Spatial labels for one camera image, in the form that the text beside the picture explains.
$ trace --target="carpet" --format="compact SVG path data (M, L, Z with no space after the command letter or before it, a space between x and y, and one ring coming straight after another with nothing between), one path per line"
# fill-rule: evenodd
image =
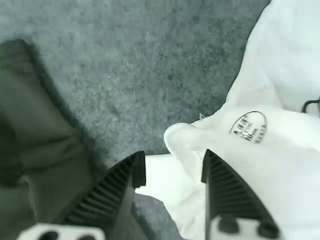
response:
M0 41L34 47L44 86L110 167L166 153L167 127L220 108L269 1L0 0ZM181 239L161 202L134 202L150 238Z

